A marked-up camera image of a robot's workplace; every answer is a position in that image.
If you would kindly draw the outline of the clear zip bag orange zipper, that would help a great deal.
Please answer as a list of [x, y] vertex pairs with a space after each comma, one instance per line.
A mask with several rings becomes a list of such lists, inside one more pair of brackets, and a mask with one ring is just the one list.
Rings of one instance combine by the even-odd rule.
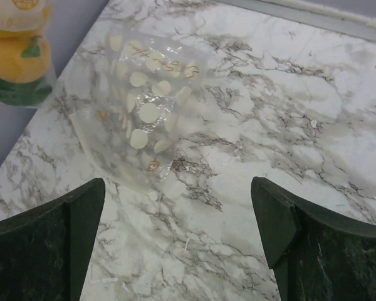
[[[0, 31], [0, 38], [37, 32], [46, 37], [46, 24], [32, 31]], [[107, 91], [74, 104], [69, 118], [89, 161], [105, 177], [156, 200], [174, 158], [178, 119], [200, 92], [206, 55], [124, 26], [112, 26], [103, 45]], [[54, 91], [52, 56], [43, 77]]]

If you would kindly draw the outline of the orange yellow toy mango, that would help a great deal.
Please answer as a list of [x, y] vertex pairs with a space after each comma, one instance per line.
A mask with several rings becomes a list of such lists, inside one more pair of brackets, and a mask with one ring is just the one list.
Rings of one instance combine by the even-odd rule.
[[51, 66], [51, 45], [37, 32], [0, 38], [0, 79], [30, 83], [41, 78]]

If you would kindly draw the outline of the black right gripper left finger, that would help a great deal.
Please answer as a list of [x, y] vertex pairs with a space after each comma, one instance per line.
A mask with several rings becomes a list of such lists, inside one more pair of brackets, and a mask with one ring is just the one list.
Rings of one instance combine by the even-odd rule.
[[96, 178], [0, 221], [0, 300], [79, 300], [104, 202]]

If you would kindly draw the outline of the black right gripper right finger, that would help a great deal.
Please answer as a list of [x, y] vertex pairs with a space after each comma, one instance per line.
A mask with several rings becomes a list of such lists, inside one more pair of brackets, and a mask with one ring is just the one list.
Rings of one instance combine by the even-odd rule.
[[251, 200], [281, 300], [376, 300], [376, 226], [307, 201], [264, 177]]

